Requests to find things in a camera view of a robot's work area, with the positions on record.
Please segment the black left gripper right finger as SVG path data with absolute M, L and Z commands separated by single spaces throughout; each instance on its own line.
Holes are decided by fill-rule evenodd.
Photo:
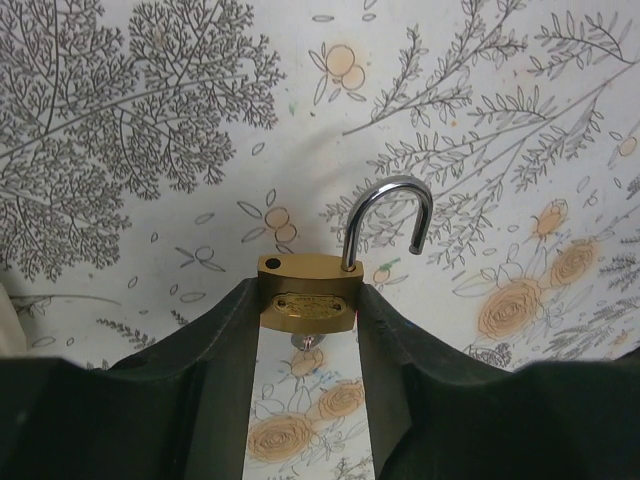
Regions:
M 358 340 L 379 479 L 635 479 L 639 356 L 507 372 L 399 314 L 373 287 Z

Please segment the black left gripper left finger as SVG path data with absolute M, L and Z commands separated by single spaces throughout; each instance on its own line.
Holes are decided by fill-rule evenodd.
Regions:
M 259 336 L 255 279 L 108 369 L 1 363 L 5 479 L 238 479 Z

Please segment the brass padlock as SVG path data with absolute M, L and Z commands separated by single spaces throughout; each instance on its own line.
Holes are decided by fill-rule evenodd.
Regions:
M 362 225 L 371 207 L 395 192 L 409 192 L 417 199 L 409 252 L 421 254 L 433 213 L 429 187 L 409 175 L 381 180 L 367 188 L 351 208 L 341 256 L 304 253 L 259 258 L 260 325 L 311 337 L 351 330 L 364 278 L 363 264 L 357 259 Z

